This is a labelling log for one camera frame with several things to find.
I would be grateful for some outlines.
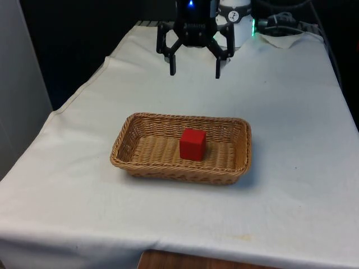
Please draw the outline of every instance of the basket bottom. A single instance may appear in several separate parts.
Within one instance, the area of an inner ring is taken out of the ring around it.
[[[181,159],[180,142],[175,138],[146,136],[139,139],[132,161],[136,163],[162,163],[171,165],[198,165],[198,167],[235,169],[232,143],[207,142],[202,161]]]
[[[234,148],[232,143],[207,142],[206,153],[203,161],[191,161],[181,159],[180,142],[175,138],[147,136],[139,139],[132,161],[136,163],[161,163],[168,165],[198,166],[199,168],[234,169]],[[232,175],[213,175],[177,171],[168,173],[166,168],[154,170],[128,170],[134,177],[175,179],[183,182],[194,182],[214,185],[229,185],[238,181],[238,177]]]

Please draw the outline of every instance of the table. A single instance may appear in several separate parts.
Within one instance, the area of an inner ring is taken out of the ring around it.
[[[164,251],[145,251],[137,269],[274,269]]]
[[[323,43],[249,40],[215,79],[206,49],[177,74],[134,27],[0,182],[12,268],[136,268],[165,250],[279,268],[359,268],[359,137]],[[136,179],[109,162],[126,117],[240,117],[252,168],[231,186]]]

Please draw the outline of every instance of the cable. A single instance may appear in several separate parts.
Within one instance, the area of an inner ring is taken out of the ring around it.
[[[310,2],[309,5],[310,5],[310,8],[312,9],[312,12],[313,12],[313,15],[314,15],[315,19],[317,20],[319,28],[321,29],[321,34],[323,36],[324,43],[326,44],[326,47],[328,49],[328,54],[332,57],[332,62],[333,62],[333,65],[334,65],[334,69],[335,69],[335,71],[337,73],[337,79],[338,79],[339,87],[343,90],[342,77],[340,75],[337,59],[335,58],[335,55],[333,53],[332,47],[330,46],[328,37],[326,36],[326,33],[324,31],[323,24],[321,23],[321,20],[319,18],[318,13],[316,12],[316,10],[315,10],[315,8],[313,6],[313,3]]]
[[[258,4],[266,7],[266,8],[269,8],[271,10],[277,10],[277,11],[289,11],[289,10],[296,10],[298,8],[301,8],[301,7],[304,7],[306,4],[310,3],[312,0],[305,0],[304,2],[300,3],[300,4],[294,4],[294,5],[291,5],[291,6],[280,6],[280,5],[277,5],[277,4],[270,4],[270,3],[267,3],[265,2],[264,0],[256,0]]]
[[[311,36],[313,36],[313,37],[315,37],[315,38],[317,38],[318,40],[320,40],[320,41],[323,42],[323,39],[321,38],[320,35],[316,35],[316,34],[313,34],[313,33],[311,33],[311,32],[305,32],[305,31],[302,31],[302,30],[300,30],[300,29],[293,28],[293,27],[289,27],[289,26],[280,26],[280,25],[278,25],[278,26],[271,26],[271,27],[266,27],[266,28],[264,28],[264,30],[276,30],[276,29],[293,30],[293,31],[296,31],[296,32],[301,33],[301,34],[302,34],[302,33],[309,34],[309,35],[311,35]]]

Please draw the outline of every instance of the dark background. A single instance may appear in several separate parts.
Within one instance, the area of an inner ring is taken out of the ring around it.
[[[299,3],[301,0],[271,0]],[[21,0],[26,23],[54,109],[58,109],[103,63],[138,20],[174,20],[174,0]],[[343,94],[359,127],[358,0],[313,0],[337,58]],[[271,11],[253,0],[254,18]],[[316,22],[308,7],[293,13]]]

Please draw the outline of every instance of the woven basket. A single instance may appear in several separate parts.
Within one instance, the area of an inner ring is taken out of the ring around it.
[[[207,132],[203,161],[179,157],[185,128]],[[124,123],[110,160],[135,177],[233,184],[251,166],[251,127],[237,118],[136,113]]]

